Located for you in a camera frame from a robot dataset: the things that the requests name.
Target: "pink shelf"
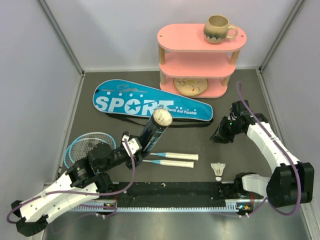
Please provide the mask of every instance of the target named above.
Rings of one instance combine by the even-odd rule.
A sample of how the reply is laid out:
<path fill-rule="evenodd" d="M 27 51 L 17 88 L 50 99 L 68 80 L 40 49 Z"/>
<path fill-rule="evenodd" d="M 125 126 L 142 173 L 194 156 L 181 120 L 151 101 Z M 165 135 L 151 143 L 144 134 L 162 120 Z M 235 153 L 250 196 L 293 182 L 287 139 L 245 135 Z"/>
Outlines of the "pink shelf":
<path fill-rule="evenodd" d="M 168 52 L 165 64 L 159 64 L 161 71 L 172 78 L 225 78 L 236 69 L 230 65 L 227 53 L 185 53 Z"/>
<path fill-rule="evenodd" d="M 201 93 L 198 96 L 194 96 L 192 98 L 195 99 L 205 99 L 205 98 L 210 98 L 210 99 L 215 99 L 221 97 L 223 94 L 226 93 L 228 86 L 222 86 L 222 79 L 208 79 L 208 88 Z M 174 79 L 172 77 L 166 76 L 166 84 L 161 85 L 160 88 L 163 91 L 181 95 L 180 92 L 176 89 L 174 85 Z"/>
<path fill-rule="evenodd" d="M 170 52 L 184 53 L 231 53 L 240 50 L 246 43 L 245 32 L 238 27 L 238 35 L 222 43 L 212 44 L 204 39 L 204 24 L 170 24 L 157 35 L 159 45 Z"/>

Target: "wooden post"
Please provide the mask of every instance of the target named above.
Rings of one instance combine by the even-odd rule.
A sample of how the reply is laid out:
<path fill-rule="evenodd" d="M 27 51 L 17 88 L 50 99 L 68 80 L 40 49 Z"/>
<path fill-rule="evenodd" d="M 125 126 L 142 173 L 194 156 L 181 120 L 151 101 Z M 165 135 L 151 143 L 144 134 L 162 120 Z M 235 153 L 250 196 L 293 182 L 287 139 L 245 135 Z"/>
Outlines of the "wooden post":
<path fill-rule="evenodd" d="M 239 53 L 240 53 L 240 50 L 238 51 L 235 51 L 232 53 L 232 56 L 231 56 L 231 59 L 230 59 L 230 65 L 235 65 L 236 64 L 236 61 L 237 61 L 237 58 L 239 56 Z"/>
<path fill-rule="evenodd" d="M 222 86 L 227 86 L 227 85 L 228 85 L 228 82 L 229 82 L 229 79 L 230 79 L 230 76 L 225 77 L 225 78 L 222 80 Z"/>
<path fill-rule="evenodd" d="M 165 64 L 165 50 L 159 45 L 159 63 Z"/>
<path fill-rule="evenodd" d="M 160 70 L 160 84 L 166 85 L 166 75 Z"/>

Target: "bag strap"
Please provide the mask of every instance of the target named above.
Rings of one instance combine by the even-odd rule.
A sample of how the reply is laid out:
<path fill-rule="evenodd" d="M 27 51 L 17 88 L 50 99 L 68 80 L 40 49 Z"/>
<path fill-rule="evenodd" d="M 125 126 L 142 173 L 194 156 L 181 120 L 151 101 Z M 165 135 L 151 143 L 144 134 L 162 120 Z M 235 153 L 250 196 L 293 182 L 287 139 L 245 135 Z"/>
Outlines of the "bag strap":
<path fill-rule="evenodd" d="M 129 119 L 126 116 L 123 116 L 122 114 L 116 114 L 116 113 L 105 113 L 106 115 L 108 115 L 110 118 L 113 119 L 118 119 L 127 123 L 131 123 L 131 124 L 137 124 L 140 126 L 145 126 L 145 124 L 141 124 L 139 122 L 133 121 L 131 119 Z M 131 116 L 131 118 L 141 118 L 139 116 Z M 212 118 L 210 121 L 199 121 L 199 122 L 193 122 L 193 123 L 187 123 L 187 124 L 175 124 L 175 125 L 170 125 L 169 128 L 174 128 L 174 129 L 180 129 L 180 128 L 204 128 L 209 126 L 212 122 L 214 121 L 214 119 Z M 175 119 L 175 122 L 189 122 L 186 119 Z"/>

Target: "black cylindrical tube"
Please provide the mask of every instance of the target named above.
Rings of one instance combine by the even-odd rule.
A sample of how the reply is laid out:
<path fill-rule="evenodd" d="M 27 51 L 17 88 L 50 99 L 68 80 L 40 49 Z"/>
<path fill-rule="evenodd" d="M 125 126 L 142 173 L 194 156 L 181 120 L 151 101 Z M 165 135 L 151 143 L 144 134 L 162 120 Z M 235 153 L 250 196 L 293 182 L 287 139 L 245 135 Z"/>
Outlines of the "black cylindrical tube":
<path fill-rule="evenodd" d="M 154 110 L 138 138 L 142 146 L 142 155 L 151 151 L 172 121 L 172 116 L 167 110 L 163 108 Z"/>

